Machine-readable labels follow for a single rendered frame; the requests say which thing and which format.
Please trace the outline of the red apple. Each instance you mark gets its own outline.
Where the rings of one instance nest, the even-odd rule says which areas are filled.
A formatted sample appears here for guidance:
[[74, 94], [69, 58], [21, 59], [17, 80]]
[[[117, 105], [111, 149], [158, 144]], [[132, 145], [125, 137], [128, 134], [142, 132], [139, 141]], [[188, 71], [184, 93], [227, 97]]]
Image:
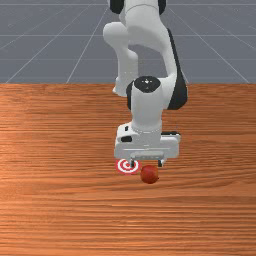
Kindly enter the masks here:
[[154, 184], [158, 181], [158, 169], [153, 165], [143, 166], [140, 173], [141, 180], [147, 184]]

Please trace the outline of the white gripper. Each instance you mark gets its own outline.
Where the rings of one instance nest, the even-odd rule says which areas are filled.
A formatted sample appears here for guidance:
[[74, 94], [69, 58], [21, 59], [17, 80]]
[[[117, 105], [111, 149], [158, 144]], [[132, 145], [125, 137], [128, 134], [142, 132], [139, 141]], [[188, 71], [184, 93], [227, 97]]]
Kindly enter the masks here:
[[136, 160], [158, 160], [158, 167], [163, 167], [168, 158], [179, 155], [180, 140], [181, 134], [176, 131], [142, 132], [125, 123], [117, 129], [114, 156], [131, 160], [131, 167], [136, 166]]

